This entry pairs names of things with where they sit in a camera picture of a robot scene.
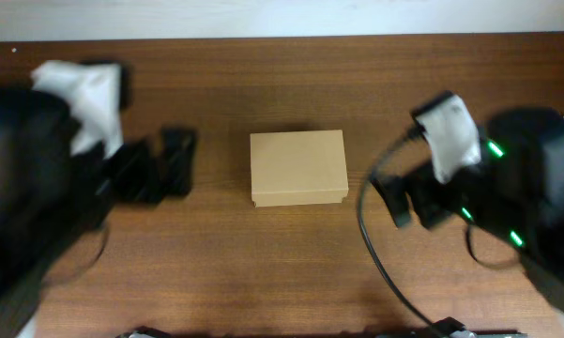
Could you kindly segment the brown cardboard box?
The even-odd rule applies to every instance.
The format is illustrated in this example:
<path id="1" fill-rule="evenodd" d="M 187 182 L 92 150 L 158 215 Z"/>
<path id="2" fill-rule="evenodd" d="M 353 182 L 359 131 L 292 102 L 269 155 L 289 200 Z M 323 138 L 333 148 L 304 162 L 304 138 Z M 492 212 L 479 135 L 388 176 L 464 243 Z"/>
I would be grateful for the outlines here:
<path id="1" fill-rule="evenodd" d="M 338 204 L 349 193 L 341 130 L 253 133 L 250 146 L 256 207 Z"/>

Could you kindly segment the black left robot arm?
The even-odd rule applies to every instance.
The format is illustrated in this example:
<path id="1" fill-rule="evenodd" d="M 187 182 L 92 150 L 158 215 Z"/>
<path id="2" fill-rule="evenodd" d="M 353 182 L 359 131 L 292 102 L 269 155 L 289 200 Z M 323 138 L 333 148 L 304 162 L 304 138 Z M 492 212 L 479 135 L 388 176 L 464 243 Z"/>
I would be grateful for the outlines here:
<path id="1" fill-rule="evenodd" d="M 155 206 L 192 188 L 198 134 L 165 127 L 162 151 L 140 140 L 113 156 L 70 146 L 81 122 L 55 95 L 0 88 L 0 337 L 15 337 L 40 304 L 46 274 L 118 204 Z"/>

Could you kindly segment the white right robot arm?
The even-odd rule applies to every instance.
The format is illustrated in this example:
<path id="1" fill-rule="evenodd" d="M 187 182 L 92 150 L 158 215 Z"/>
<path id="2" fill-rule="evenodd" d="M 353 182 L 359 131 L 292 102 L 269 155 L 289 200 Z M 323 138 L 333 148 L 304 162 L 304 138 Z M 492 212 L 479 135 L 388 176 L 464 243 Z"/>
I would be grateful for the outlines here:
<path id="1" fill-rule="evenodd" d="M 375 187 L 399 227 L 413 215 L 427 229 L 457 215 L 510 245 L 529 281 L 564 316 L 564 117 L 547 107 L 512 108 L 474 129 L 480 159 L 454 174 L 435 177 L 431 162 L 404 176 L 382 174 L 398 149 L 427 130 L 408 131 L 364 184 Z"/>

